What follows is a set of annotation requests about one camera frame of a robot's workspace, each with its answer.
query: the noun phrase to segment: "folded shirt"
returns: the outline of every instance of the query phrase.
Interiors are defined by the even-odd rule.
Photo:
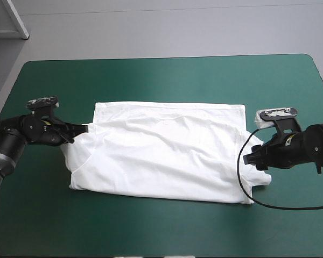
[[[96,103],[89,132],[61,149],[71,189],[209,202],[245,203],[237,156],[250,135],[244,105]],[[253,136],[243,154],[262,142]],[[267,185],[270,175],[241,161],[242,183]]]

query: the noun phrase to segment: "gray floor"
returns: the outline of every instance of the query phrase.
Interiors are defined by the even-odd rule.
[[[31,60],[306,53],[323,78],[319,0],[13,2],[31,36],[0,39],[0,110]]]

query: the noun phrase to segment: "robotic arm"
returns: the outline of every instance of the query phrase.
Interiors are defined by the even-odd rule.
[[[74,137],[88,131],[86,125],[75,125],[54,116],[57,97],[31,100],[30,114],[0,121],[0,183],[13,173],[27,144],[60,146],[73,143]]]
[[[291,168],[314,162],[317,173],[323,168],[323,124],[311,125],[305,131],[296,121],[297,110],[292,107],[266,109],[256,112],[258,129],[275,127],[277,133],[264,145],[255,145],[252,153],[243,156],[245,164],[254,164],[257,170],[268,167]]]

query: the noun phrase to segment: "black cable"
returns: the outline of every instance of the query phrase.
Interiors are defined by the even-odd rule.
[[[241,174],[239,172],[239,161],[241,159],[241,155],[242,155],[242,152],[244,150],[244,147],[248,144],[248,142],[250,141],[251,137],[257,133],[259,131],[259,129],[256,129],[254,130],[250,136],[248,137],[247,141],[244,143],[243,147],[241,148],[240,152],[239,152],[239,155],[238,155],[238,159],[237,159],[237,176],[238,176],[238,181],[239,181],[239,185],[241,186],[243,192],[245,193],[246,196],[249,197],[250,200],[253,200],[255,203],[259,204],[259,205],[262,205],[264,207],[267,207],[267,208],[271,208],[271,209],[277,209],[277,210],[287,210],[287,211],[306,211],[306,210],[323,210],[323,206],[315,206],[315,207],[282,207],[282,206],[273,206],[273,205],[270,205],[270,204],[265,204],[265,203],[262,203],[254,198],[252,198],[248,193],[247,191],[245,190],[243,184],[242,184],[242,181],[241,181]]]

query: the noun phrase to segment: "green table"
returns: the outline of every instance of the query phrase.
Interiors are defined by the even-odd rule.
[[[258,109],[294,106],[302,128],[323,123],[323,82],[311,57],[33,61],[24,65],[2,118],[27,113],[29,99],[57,95],[56,115],[91,122],[96,102],[245,104],[248,130]],[[268,140],[274,129],[258,133]],[[270,169],[254,196],[276,205],[323,204],[314,164]],[[278,211],[117,196],[68,188],[59,148],[28,146],[1,187],[2,255],[323,256],[323,210]]]

